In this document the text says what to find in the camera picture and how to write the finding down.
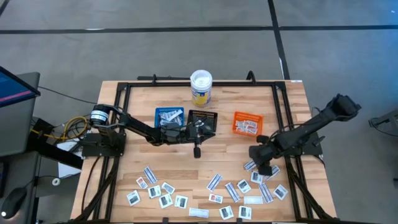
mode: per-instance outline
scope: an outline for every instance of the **label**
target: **label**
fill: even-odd
[[[243,179],[238,183],[238,189],[242,192],[242,194],[246,194],[251,190],[251,187],[248,182]]]
[[[138,191],[135,190],[127,195],[127,200],[129,201],[130,206],[133,206],[141,201],[139,198]]]
[[[220,215],[221,215],[223,220],[227,220],[229,218],[233,218],[234,217],[234,213],[232,212],[231,206],[227,206],[227,207],[221,208],[220,209]]]
[[[210,194],[209,201],[216,203],[223,203],[223,196]]]
[[[189,216],[199,217],[199,218],[208,218],[209,210],[199,209],[199,208],[189,208]]]
[[[188,203],[188,197],[184,197],[181,195],[177,195],[175,197],[175,204],[174,204],[175,207],[185,209],[187,207],[187,203]]]
[[[170,194],[166,194],[159,198],[159,203],[161,208],[166,208],[173,204],[173,200]]]
[[[144,181],[144,178],[142,178],[142,177],[139,177],[136,180],[136,182],[140,186],[140,188],[142,188],[142,189],[146,189],[148,187],[147,183]]]
[[[251,220],[251,208],[246,206],[239,206],[239,218]]]

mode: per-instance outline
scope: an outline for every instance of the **sticker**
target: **sticker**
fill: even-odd
[[[127,200],[129,201],[130,206],[133,206],[141,201],[139,198],[138,191],[135,190],[127,195]]]
[[[262,195],[263,199],[266,201],[266,203],[271,203],[274,201],[271,193],[268,190],[266,183],[260,184],[259,189],[260,189],[261,195]]]
[[[273,178],[275,175],[277,175],[277,173],[280,172],[280,169],[278,166],[273,166],[272,167],[272,175],[271,176],[265,176],[266,180],[270,180],[271,178]]]
[[[181,195],[177,195],[175,197],[175,204],[174,204],[175,207],[186,208],[187,207],[187,203],[188,203],[188,197],[184,197],[184,196],[181,196]]]
[[[256,163],[254,163],[253,160],[244,165],[244,168],[245,168],[247,171],[251,171],[251,170],[253,170],[255,167],[256,167]]]
[[[159,198],[159,203],[161,208],[169,207],[173,204],[172,196],[170,194],[165,194]]]
[[[212,180],[210,181],[209,185],[207,185],[207,189],[209,189],[211,192],[216,189],[218,183],[222,180],[222,176],[219,174],[216,174]]]
[[[239,206],[239,218],[251,220],[251,208]]]
[[[279,184],[278,187],[274,190],[274,195],[279,198],[279,200],[283,200],[285,196],[287,195],[288,191],[282,186],[282,184]]]
[[[257,183],[257,184],[261,184],[261,182],[262,182],[262,175],[260,175],[258,172],[256,172],[256,171],[253,171],[252,173],[251,173],[251,179],[250,179],[250,181],[251,182],[254,182],[254,183]]]
[[[166,182],[164,182],[162,184],[162,188],[165,189],[165,191],[167,191],[167,193],[169,193],[169,194],[173,194],[174,190],[175,190],[174,187],[172,187],[170,184],[168,184]]]
[[[144,181],[144,178],[142,178],[142,177],[139,177],[136,180],[136,182],[140,186],[140,188],[142,188],[142,189],[146,189],[148,187],[147,183]]]
[[[234,202],[237,202],[241,199],[231,183],[226,184],[225,187]]]
[[[199,208],[189,208],[189,216],[199,217],[199,218],[208,218],[209,210],[199,209]]]
[[[238,189],[241,190],[242,194],[246,194],[251,190],[251,187],[248,182],[243,179],[238,183]]]
[[[210,194],[209,201],[216,203],[223,203],[223,196]]]
[[[149,194],[149,198],[150,199],[159,197],[162,194],[162,192],[160,191],[159,185],[156,185],[155,187],[149,188],[148,189],[148,194]]]
[[[259,205],[259,204],[262,204],[263,201],[262,201],[262,197],[261,196],[244,196],[243,197],[243,203]]]
[[[145,167],[144,173],[151,184],[154,184],[157,182],[157,179],[156,179],[154,173],[151,171],[151,169],[149,167]]]
[[[229,218],[233,218],[234,217],[234,213],[232,212],[231,206],[227,206],[227,207],[221,208],[220,209],[220,215],[223,218],[223,220],[227,220]]]

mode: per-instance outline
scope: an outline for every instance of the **white lid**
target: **white lid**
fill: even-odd
[[[213,77],[206,70],[197,70],[191,75],[191,86],[197,90],[207,90],[213,83]]]

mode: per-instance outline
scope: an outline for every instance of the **orange tray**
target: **orange tray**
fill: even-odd
[[[264,118],[261,115],[249,114],[249,113],[235,111],[234,121],[232,123],[232,131],[234,133],[236,133],[236,134],[243,134],[243,135],[247,135],[247,136],[257,137],[258,135],[260,135],[262,133],[262,120],[263,119]],[[243,131],[236,130],[236,125],[235,124],[236,124],[237,121],[253,121],[253,122],[256,122],[257,123],[257,134],[245,133]]]

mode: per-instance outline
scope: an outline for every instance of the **plastic container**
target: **plastic container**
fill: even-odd
[[[206,70],[197,70],[191,75],[192,103],[204,107],[211,100],[213,77]]]
[[[173,107],[173,108],[156,108],[155,109],[155,128],[160,127],[160,113],[166,113],[170,111],[178,111],[181,110],[182,113],[179,114],[179,117],[181,118],[182,124],[181,126],[184,125],[184,108],[182,107]]]
[[[257,137],[258,135],[261,135],[261,133],[262,133],[262,120],[263,119],[264,118],[261,115],[255,115],[255,114],[249,114],[249,113],[235,111],[234,121],[232,123],[232,131],[233,131],[233,133],[236,133],[236,134],[243,134],[243,135],[247,135],[247,136]],[[254,122],[256,122],[257,123],[257,134],[245,133],[243,131],[236,130],[236,122],[237,121],[254,121]]]

